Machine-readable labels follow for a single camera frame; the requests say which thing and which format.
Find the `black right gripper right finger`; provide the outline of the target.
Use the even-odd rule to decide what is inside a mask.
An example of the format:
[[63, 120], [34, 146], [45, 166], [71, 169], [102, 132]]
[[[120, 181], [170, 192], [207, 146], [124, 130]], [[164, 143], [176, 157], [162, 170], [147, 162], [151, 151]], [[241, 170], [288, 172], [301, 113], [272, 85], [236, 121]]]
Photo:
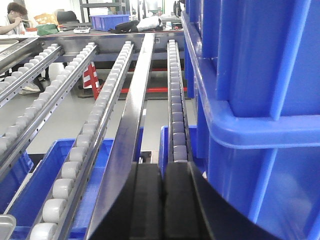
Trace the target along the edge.
[[193, 162], [168, 163], [164, 191], [166, 240], [277, 239], [227, 203]]

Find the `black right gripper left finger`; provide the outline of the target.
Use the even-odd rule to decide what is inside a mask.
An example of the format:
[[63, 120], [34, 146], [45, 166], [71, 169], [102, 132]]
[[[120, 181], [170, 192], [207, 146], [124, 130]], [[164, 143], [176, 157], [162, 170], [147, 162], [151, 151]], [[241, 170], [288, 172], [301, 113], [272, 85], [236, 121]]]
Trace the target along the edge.
[[162, 181], [155, 164], [132, 163], [119, 196], [94, 231], [94, 240], [160, 240]]

